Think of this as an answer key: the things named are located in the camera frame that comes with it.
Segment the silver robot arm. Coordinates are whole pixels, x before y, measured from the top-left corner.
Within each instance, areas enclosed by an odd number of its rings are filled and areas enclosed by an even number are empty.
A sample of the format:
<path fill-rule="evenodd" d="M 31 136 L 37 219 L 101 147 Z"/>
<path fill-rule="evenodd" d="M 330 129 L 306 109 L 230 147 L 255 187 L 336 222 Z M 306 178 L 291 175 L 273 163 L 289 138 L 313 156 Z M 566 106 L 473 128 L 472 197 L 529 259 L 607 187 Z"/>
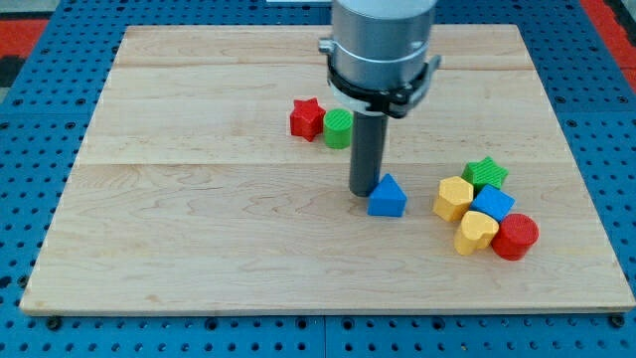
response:
<path fill-rule="evenodd" d="M 354 112 L 403 118 L 426 96 L 441 58 L 426 57 L 435 0 L 334 0 L 319 41 L 334 97 Z"/>

